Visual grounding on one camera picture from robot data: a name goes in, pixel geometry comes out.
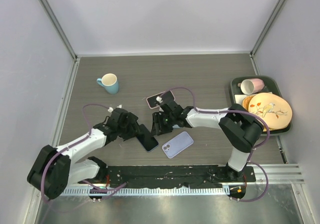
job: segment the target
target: gray table surface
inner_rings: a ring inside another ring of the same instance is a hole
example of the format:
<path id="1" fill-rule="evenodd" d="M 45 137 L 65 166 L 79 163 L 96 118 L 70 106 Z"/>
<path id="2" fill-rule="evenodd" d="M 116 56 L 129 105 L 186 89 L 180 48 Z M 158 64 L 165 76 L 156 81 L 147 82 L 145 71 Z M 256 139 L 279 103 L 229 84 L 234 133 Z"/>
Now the gray table surface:
<path id="1" fill-rule="evenodd" d="M 104 74 L 117 75 L 120 90 L 116 95 L 108 94 L 96 79 Z M 88 131 L 81 113 L 82 106 L 99 103 L 122 107 L 139 117 L 138 123 L 152 127 L 152 113 L 146 97 L 170 87 L 190 87 L 196 95 L 199 108 L 219 109 L 230 102 L 228 85 L 233 78 L 254 75 L 249 54 L 227 55 L 172 55 L 172 56 L 124 56 L 81 58 L 66 115 L 60 144 L 70 142 Z M 174 90 L 176 101 L 182 107 L 193 105 L 186 90 Z M 92 124 L 100 123 L 109 113 L 101 107 L 87 107 Z M 172 159 L 168 159 L 161 146 L 187 131 L 194 144 Z M 182 164 L 226 164 L 232 146 L 218 129 L 177 129 L 173 133 L 157 136 L 159 146 L 146 152 L 138 140 L 120 139 L 88 156 L 96 156 L 108 165 L 182 165 Z M 262 164 L 283 163 L 276 139 L 255 151 L 252 160 Z"/>

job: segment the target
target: phone case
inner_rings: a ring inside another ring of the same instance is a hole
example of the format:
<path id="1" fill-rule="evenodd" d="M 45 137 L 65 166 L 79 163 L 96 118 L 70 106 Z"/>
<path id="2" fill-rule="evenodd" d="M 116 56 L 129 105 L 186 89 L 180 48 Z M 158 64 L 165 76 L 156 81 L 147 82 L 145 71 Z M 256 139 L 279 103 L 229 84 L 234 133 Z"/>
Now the phone case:
<path id="1" fill-rule="evenodd" d="M 173 98 L 174 98 L 173 100 L 176 100 L 176 99 L 175 99 L 176 97 L 174 96 L 173 92 L 172 92 L 172 91 L 170 91 L 170 92 L 171 92 L 171 94 L 172 94 L 172 96 L 173 96 Z M 153 109 L 159 108 L 159 106 L 151 107 L 150 104 L 149 104 L 148 99 L 153 98 L 153 97 L 160 96 L 162 93 L 163 93 L 163 92 L 160 92 L 160 93 L 157 93 L 156 95 L 152 95 L 152 96 L 149 96 L 149 97 L 146 98 L 146 103 L 148 104 L 148 106 L 149 106 L 150 109 L 153 110 Z"/>
<path id="2" fill-rule="evenodd" d="M 162 150 L 168 158 L 174 158 L 183 150 L 187 149 L 194 143 L 194 140 L 185 131 L 177 135 L 162 146 Z"/>

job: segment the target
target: white cable clip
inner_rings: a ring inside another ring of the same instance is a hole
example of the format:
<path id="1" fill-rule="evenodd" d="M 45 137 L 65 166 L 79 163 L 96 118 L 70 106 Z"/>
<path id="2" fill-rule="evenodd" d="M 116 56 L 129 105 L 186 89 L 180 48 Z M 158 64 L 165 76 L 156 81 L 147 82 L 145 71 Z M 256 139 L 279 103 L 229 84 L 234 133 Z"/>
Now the white cable clip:
<path id="1" fill-rule="evenodd" d="M 158 96 L 158 97 L 156 98 L 156 100 L 157 100 L 159 103 L 162 102 L 162 98 L 161 98 L 160 96 Z"/>

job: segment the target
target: mug handle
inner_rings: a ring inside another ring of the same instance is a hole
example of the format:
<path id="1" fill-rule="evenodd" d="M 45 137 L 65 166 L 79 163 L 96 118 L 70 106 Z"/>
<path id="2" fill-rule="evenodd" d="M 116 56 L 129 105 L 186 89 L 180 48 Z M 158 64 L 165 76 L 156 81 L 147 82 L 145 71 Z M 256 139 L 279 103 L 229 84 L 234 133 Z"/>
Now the mug handle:
<path id="1" fill-rule="evenodd" d="M 99 85 L 101 85 L 102 87 L 104 87 L 101 78 L 97 78 L 96 82 L 97 82 Z"/>

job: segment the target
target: small yellow plate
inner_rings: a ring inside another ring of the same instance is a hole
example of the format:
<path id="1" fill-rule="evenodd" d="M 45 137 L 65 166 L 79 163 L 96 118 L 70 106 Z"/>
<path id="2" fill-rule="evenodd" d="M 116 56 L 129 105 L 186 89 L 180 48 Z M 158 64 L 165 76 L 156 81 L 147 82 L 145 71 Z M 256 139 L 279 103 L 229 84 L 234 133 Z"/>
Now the small yellow plate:
<path id="1" fill-rule="evenodd" d="M 260 93 L 249 103 L 248 111 L 261 117 L 269 128 L 283 129 L 292 119 L 292 109 L 289 103 L 278 95 Z"/>
<path id="2" fill-rule="evenodd" d="M 250 95 L 250 96 L 247 96 L 244 98 L 244 100 L 242 101 L 242 106 L 248 110 L 249 108 L 249 103 L 250 103 L 250 100 L 254 97 L 254 95 Z"/>

